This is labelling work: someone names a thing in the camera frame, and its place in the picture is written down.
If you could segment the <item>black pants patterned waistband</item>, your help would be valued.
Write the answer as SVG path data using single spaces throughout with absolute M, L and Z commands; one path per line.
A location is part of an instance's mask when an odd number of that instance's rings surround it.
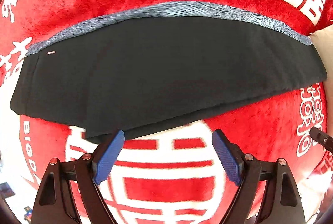
M 79 22 L 29 47 L 10 107 L 99 143 L 207 119 L 326 80 L 309 37 L 236 7 L 172 1 Z

